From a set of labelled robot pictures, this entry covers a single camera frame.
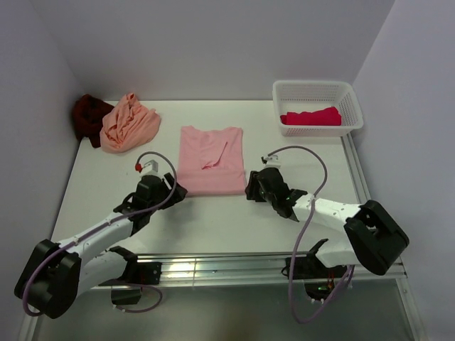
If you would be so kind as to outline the light pink t-shirt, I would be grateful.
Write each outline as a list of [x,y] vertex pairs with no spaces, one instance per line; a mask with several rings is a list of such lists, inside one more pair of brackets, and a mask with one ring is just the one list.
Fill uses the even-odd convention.
[[212,131],[181,128],[177,181],[189,196],[245,193],[242,136],[238,127]]

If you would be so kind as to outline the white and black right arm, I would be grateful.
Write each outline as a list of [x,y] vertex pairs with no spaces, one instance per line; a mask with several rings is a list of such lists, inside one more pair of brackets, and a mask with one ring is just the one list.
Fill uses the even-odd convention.
[[306,253],[309,272],[317,277],[356,264],[383,276],[410,244],[380,203],[347,204],[316,198],[305,190],[289,188],[278,168],[252,171],[245,193],[249,201],[270,204],[284,219],[314,222],[341,235],[337,242],[322,238]]

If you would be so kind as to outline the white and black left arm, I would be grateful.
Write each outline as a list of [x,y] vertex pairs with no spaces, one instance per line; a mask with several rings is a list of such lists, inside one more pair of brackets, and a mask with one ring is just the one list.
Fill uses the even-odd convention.
[[163,293],[156,287],[161,263],[139,263],[137,254],[118,246],[147,226],[151,216],[180,203],[188,191],[167,173],[144,175],[104,220],[60,242],[44,239],[33,249],[14,289],[31,317],[56,319],[75,299],[103,283],[115,283]]

